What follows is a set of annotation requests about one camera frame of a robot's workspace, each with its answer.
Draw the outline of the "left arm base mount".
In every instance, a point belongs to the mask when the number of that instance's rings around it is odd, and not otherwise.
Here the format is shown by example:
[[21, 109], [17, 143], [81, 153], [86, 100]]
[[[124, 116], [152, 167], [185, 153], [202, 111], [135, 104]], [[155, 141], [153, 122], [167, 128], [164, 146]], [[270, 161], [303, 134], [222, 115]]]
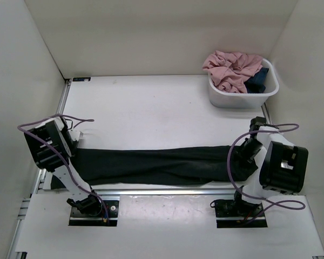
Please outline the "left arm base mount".
[[83, 201], [67, 203], [71, 206], [69, 226], [116, 227], [119, 214], [119, 200], [104, 200], [102, 204], [90, 195]]

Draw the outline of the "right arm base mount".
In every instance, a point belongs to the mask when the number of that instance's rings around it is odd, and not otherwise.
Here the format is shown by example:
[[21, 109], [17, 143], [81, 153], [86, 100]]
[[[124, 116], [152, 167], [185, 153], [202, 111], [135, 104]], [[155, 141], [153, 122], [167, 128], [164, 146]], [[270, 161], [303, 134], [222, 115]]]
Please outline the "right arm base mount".
[[217, 199], [210, 203], [210, 207], [215, 211], [218, 229], [268, 227], [262, 204]]

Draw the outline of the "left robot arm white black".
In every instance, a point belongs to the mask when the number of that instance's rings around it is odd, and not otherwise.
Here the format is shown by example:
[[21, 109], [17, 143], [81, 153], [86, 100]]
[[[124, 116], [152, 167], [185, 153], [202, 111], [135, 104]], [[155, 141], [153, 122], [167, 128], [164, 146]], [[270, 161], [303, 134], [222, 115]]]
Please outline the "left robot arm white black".
[[103, 206], [97, 193], [71, 163], [82, 133], [69, 128], [60, 114], [17, 128], [23, 132], [36, 166], [52, 173], [70, 193], [67, 203], [83, 214], [100, 214]]

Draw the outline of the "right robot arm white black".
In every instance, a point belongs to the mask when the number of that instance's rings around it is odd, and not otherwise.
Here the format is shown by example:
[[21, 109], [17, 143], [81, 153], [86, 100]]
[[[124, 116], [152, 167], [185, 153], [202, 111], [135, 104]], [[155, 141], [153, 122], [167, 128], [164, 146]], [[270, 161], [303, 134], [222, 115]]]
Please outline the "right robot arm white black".
[[241, 168], [252, 169], [253, 179], [240, 187], [232, 201], [232, 210], [243, 216], [271, 196], [297, 194], [305, 181], [308, 150], [288, 141], [278, 126], [263, 117], [251, 120], [249, 138], [234, 152]]

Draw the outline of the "black trousers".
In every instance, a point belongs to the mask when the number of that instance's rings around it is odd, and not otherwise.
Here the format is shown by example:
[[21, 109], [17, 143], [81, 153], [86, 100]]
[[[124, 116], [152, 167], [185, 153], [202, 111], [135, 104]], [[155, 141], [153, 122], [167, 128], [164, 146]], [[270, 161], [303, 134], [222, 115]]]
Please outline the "black trousers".
[[90, 185], [201, 186], [229, 182], [229, 146], [160, 150], [77, 149], [71, 163]]

